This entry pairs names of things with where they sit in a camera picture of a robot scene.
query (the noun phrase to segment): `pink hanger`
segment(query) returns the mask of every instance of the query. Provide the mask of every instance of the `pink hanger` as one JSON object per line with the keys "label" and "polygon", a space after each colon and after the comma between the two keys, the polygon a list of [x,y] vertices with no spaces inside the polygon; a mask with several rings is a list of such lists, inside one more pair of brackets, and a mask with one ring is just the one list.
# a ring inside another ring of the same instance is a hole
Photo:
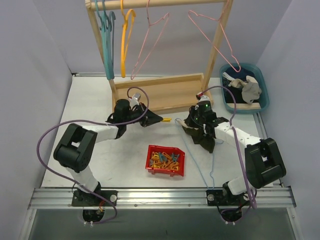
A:
{"label": "pink hanger", "polygon": [[[170,16],[170,14],[167,13],[167,14],[165,14],[162,18],[160,18],[158,21],[156,21],[156,22],[154,22],[154,23],[151,23],[151,22],[150,22],[150,18],[149,18],[149,2],[150,2],[150,0],[148,0],[148,2],[146,3],[146,17],[147,17],[147,19],[148,19],[148,30],[146,31],[146,34],[145,34],[145,37],[144,37],[144,41],[143,41],[143,44],[142,44],[142,47],[141,47],[141,50],[140,50],[140,53],[139,53],[139,56],[138,56],[138,60],[137,60],[136,64],[134,65],[134,68],[133,68],[133,70],[132,70],[131,77],[130,77],[131,80],[133,80],[133,79],[136,77],[136,75],[139,73],[141,67],[145,64],[145,62],[146,62],[147,59],[149,58],[149,56],[150,56],[150,54],[152,53],[152,51],[155,49],[155,46],[157,45],[157,43],[158,43],[161,35],[163,34],[163,32],[164,32],[164,30],[165,30],[165,27],[167,26],[167,23],[168,23],[168,20],[169,20],[169,16]],[[152,26],[156,25],[157,23],[161,22],[162,20],[165,20],[165,19],[166,19],[166,21],[165,21],[165,23],[164,23],[164,25],[163,25],[163,28],[162,28],[162,30],[161,30],[161,32],[160,32],[157,40],[155,41],[153,47],[151,48],[150,52],[148,53],[148,55],[147,55],[146,58],[144,59],[144,61],[143,61],[143,63],[141,64],[141,66],[140,66],[140,67],[138,68],[138,70],[135,72],[135,70],[136,70],[136,68],[137,68],[137,65],[139,64],[139,61],[140,61],[141,53],[142,53],[142,51],[143,51],[143,49],[144,49],[144,46],[145,46],[145,43],[146,43],[146,41],[147,41],[147,37],[148,37],[150,28],[151,28]]]}
{"label": "pink hanger", "polygon": [[201,28],[200,28],[200,27],[196,24],[196,22],[191,18],[191,15],[190,15],[190,14],[192,13],[192,14],[195,14],[197,17],[203,17],[203,18],[206,18],[206,19],[210,19],[210,20],[216,21],[216,22],[218,22],[218,23],[220,24],[220,27],[221,27],[221,29],[222,29],[223,35],[224,35],[224,37],[225,37],[225,40],[226,40],[226,42],[227,42],[228,45],[229,45],[229,49],[230,49],[230,52],[231,52],[231,56],[234,58],[234,60],[235,60],[236,63],[238,64],[239,70],[235,69],[234,66],[232,66],[232,64],[226,59],[226,57],[219,51],[219,49],[218,49],[216,46],[213,46],[213,47],[214,47],[214,48],[217,50],[217,52],[224,58],[224,60],[233,68],[233,70],[236,71],[237,73],[239,73],[240,70],[241,70],[241,66],[240,66],[237,58],[236,58],[236,57],[234,56],[234,54],[233,54],[233,50],[232,50],[232,48],[231,48],[230,42],[229,42],[229,40],[228,40],[228,38],[227,38],[227,35],[226,35],[226,33],[225,33],[224,28],[222,27],[222,24],[221,24],[221,17],[222,17],[223,14],[225,13],[225,9],[226,9],[226,7],[228,6],[228,4],[229,4],[229,0],[227,1],[227,4],[224,6],[224,8],[223,8],[223,10],[222,10],[222,13],[221,13],[221,15],[220,15],[220,17],[219,17],[218,20],[215,19],[215,18],[212,18],[212,17],[208,17],[208,16],[205,16],[205,15],[202,15],[202,14],[197,14],[196,12],[194,12],[194,11],[192,11],[192,10],[190,10],[190,11],[188,12],[188,17],[189,17],[189,19],[194,23],[194,25],[200,30],[200,32],[204,35],[204,37],[205,37],[210,43],[212,43],[212,41],[210,41],[210,39],[207,37],[207,35],[201,30]]}

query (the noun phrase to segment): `clothes hanger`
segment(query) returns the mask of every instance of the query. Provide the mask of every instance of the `clothes hanger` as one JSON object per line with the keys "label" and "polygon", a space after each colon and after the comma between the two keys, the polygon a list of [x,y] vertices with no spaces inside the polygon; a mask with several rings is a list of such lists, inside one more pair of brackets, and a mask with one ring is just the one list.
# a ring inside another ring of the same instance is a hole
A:
{"label": "clothes hanger", "polygon": [[219,51],[219,49],[218,49],[215,45],[213,45],[213,47],[214,47],[215,50],[217,50],[217,52],[224,58],[224,60],[233,68],[233,70],[236,71],[237,73],[239,73],[239,72],[241,71],[240,63],[238,62],[237,58],[236,58],[236,57],[234,56],[234,54],[233,54],[232,47],[231,47],[230,42],[229,42],[229,40],[228,40],[228,38],[227,38],[227,35],[226,35],[226,33],[225,33],[225,30],[224,30],[224,28],[222,27],[222,24],[221,24],[221,18],[222,18],[222,16],[223,16],[223,14],[224,14],[224,12],[225,12],[225,9],[226,9],[226,7],[228,6],[228,4],[229,4],[229,0],[227,1],[226,5],[224,6],[224,8],[223,8],[223,10],[222,10],[222,12],[221,12],[221,15],[220,15],[220,17],[219,17],[219,19],[215,19],[215,18],[212,18],[212,17],[209,17],[209,16],[205,16],[205,15],[202,15],[202,14],[198,14],[198,13],[196,13],[195,11],[192,11],[192,10],[189,10],[189,12],[188,12],[188,17],[189,17],[189,19],[193,22],[193,24],[200,30],[200,32],[204,35],[204,37],[205,37],[210,43],[212,43],[212,41],[207,37],[207,35],[201,30],[201,28],[200,28],[200,27],[196,24],[196,22],[192,19],[191,14],[194,14],[194,15],[196,15],[197,17],[203,17],[203,18],[206,18],[206,19],[210,19],[210,20],[216,21],[216,22],[218,22],[218,24],[220,24],[220,27],[221,27],[221,29],[222,29],[223,35],[224,35],[224,37],[225,37],[225,40],[226,40],[226,42],[228,43],[228,46],[229,46],[229,49],[230,49],[230,53],[231,53],[231,57],[233,57],[233,59],[236,61],[239,69],[238,69],[238,70],[235,69],[235,67],[227,60],[227,58]]}
{"label": "clothes hanger", "polygon": [[[151,22],[150,22],[150,18],[149,18],[149,2],[150,2],[150,0],[148,0],[148,2],[146,3],[146,18],[147,18],[147,20],[148,20],[148,30],[146,31],[146,34],[145,34],[145,37],[144,37],[144,40],[143,40],[143,44],[142,44],[142,47],[141,47],[141,50],[140,50],[140,53],[139,53],[137,62],[136,62],[136,64],[134,65],[134,68],[133,68],[133,70],[132,70],[132,72],[131,72],[131,77],[130,77],[131,80],[133,80],[133,79],[136,77],[136,75],[139,73],[139,71],[140,71],[140,69],[142,68],[142,66],[145,64],[145,62],[146,62],[147,59],[149,58],[149,56],[150,56],[150,54],[152,53],[152,51],[155,49],[155,47],[156,47],[156,45],[157,45],[157,43],[158,43],[161,35],[163,34],[163,32],[164,32],[164,30],[165,30],[165,28],[166,28],[166,26],[167,26],[167,23],[168,23],[168,20],[169,20],[169,16],[170,16],[170,14],[167,12],[167,13],[166,13],[162,18],[160,18],[158,21],[155,21],[154,23],[151,23]],[[135,72],[135,70],[136,70],[136,68],[137,68],[137,65],[139,64],[139,61],[140,61],[141,53],[142,53],[142,51],[143,51],[143,49],[144,49],[144,46],[145,46],[145,43],[146,43],[146,41],[147,41],[150,28],[151,28],[152,26],[156,25],[157,23],[161,22],[162,20],[165,20],[165,19],[166,19],[166,21],[165,21],[165,23],[164,23],[164,25],[163,25],[163,27],[162,27],[162,30],[161,30],[158,38],[156,39],[154,45],[152,46],[150,52],[148,53],[148,55],[147,55],[146,58],[144,59],[144,61],[143,61],[143,63],[141,64],[141,66],[140,66],[140,67],[138,68],[138,70]]]}
{"label": "clothes hanger", "polygon": [[115,78],[114,73],[114,39],[115,39],[115,20],[116,15],[114,11],[109,12],[109,16],[106,12],[105,0],[102,0],[103,6],[103,15],[101,16],[99,13],[98,2],[94,0],[95,8],[97,15],[101,21],[101,40],[102,40],[102,51],[103,51],[103,62],[104,62],[104,71],[106,74],[106,78],[108,80]]}
{"label": "clothes hanger", "polygon": [[[122,25],[122,40],[121,40],[121,77],[126,77],[126,58],[127,51],[130,42],[130,37],[132,33],[132,29],[135,24],[136,12],[133,9],[129,9],[129,11],[125,14],[124,12],[124,0],[120,2],[121,14],[123,16],[124,23]],[[131,16],[131,26],[128,34],[128,38],[126,40],[126,32],[128,29],[129,17]]]}

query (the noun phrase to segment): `screw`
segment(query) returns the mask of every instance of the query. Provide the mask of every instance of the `screw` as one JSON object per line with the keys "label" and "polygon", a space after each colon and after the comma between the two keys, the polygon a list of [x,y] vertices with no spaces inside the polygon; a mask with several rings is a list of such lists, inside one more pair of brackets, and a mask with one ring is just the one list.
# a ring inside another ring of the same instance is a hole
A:
{"label": "screw", "polygon": [[114,194],[112,194],[112,195],[110,196],[110,201],[114,203],[116,200],[117,200],[117,196],[114,195]]}
{"label": "screw", "polygon": [[215,196],[213,194],[209,194],[206,198],[212,202],[215,199]]}

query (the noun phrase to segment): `wooden rod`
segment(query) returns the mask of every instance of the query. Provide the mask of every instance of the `wooden rod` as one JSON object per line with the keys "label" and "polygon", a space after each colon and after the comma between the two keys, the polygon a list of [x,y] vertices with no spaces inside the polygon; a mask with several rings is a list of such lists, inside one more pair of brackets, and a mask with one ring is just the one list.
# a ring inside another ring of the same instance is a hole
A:
{"label": "wooden rod", "polygon": [[[139,9],[147,6],[148,0],[124,0],[124,9]],[[177,5],[191,5],[191,4],[212,4],[212,3],[226,3],[227,0],[151,0],[149,7],[164,7],[164,6],[177,6]],[[103,11],[102,2],[98,2],[99,11]],[[120,9],[120,0],[105,1],[105,8],[107,10]],[[96,5],[91,3],[91,9],[96,11]]]}
{"label": "wooden rod", "polygon": [[[95,37],[95,41],[96,41],[96,44],[98,45],[98,49],[99,49],[100,56],[102,59],[102,64],[105,64],[104,63],[104,52],[103,52],[103,48],[102,48],[102,38],[101,38],[96,14],[94,12],[94,10],[96,9],[95,3],[93,3],[93,7],[92,7],[91,0],[85,0],[85,6],[86,6],[86,10],[88,12],[89,20],[91,23],[94,37]],[[119,94],[118,94],[118,90],[116,88],[114,80],[113,79],[109,80],[109,84],[110,84],[111,91],[113,93],[113,97],[114,97],[115,101],[117,101],[119,99]]]}
{"label": "wooden rod", "polygon": [[[226,9],[224,10],[224,13],[222,15],[222,18],[221,18],[221,25],[223,27],[223,29],[226,29],[226,25],[227,25],[227,21],[228,21],[228,18],[229,18],[229,14],[230,14],[230,11],[231,11],[231,7],[232,7],[232,3],[233,3],[234,0],[229,0],[228,2],[228,5],[226,7]],[[223,4],[223,7],[222,9],[225,8],[227,2],[225,2]],[[214,66],[215,66],[215,63],[216,63],[216,60],[217,60],[217,57],[218,57],[218,51],[216,50],[220,48],[220,45],[221,45],[221,42],[224,38],[224,33],[221,29],[221,26],[219,24],[219,22],[217,23],[217,26],[216,26],[216,30],[215,30],[215,34],[214,34],[214,38],[213,38],[213,42],[212,42],[212,48],[211,48],[211,52],[210,52],[210,56],[209,56],[209,62],[208,62],[208,65],[206,67],[206,71],[204,73],[204,78],[203,78],[203,81],[201,83],[201,88],[202,90],[206,90],[208,88],[208,84],[209,84],[209,80],[211,78],[211,74],[212,74],[212,70],[214,69]]]}

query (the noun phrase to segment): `gray wall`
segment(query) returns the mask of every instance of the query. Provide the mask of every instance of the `gray wall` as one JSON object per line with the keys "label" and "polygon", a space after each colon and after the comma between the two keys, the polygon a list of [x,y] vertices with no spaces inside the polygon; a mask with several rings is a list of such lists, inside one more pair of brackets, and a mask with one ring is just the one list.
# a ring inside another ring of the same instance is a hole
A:
{"label": "gray wall", "polygon": [[262,114],[276,139],[306,240],[319,239],[320,1],[293,0],[258,66],[270,107]]}
{"label": "gray wall", "polygon": [[[104,68],[88,19],[84,0],[33,0],[53,39],[57,43],[72,73],[102,73]],[[291,0],[235,0],[226,28],[226,34],[241,62],[255,64],[264,51]],[[150,9],[155,21],[170,12],[168,26],[149,62],[141,74],[173,75],[204,72],[207,66],[210,43],[188,18],[188,10],[218,18],[221,4],[157,7]],[[120,73],[120,53],[123,18],[119,11],[115,26],[115,72]],[[136,10],[136,23],[127,55],[127,73],[130,74],[147,31],[146,10]],[[213,38],[216,23],[198,19],[197,23]],[[155,26],[149,35],[145,53],[149,52],[162,25]],[[233,62],[226,41],[222,52]],[[218,58],[215,76],[225,64]]]}
{"label": "gray wall", "polygon": [[38,138],[59,122],[71,74],[31,0],[1,1],[0,33],[0,239],[15,240],[44,173]]}

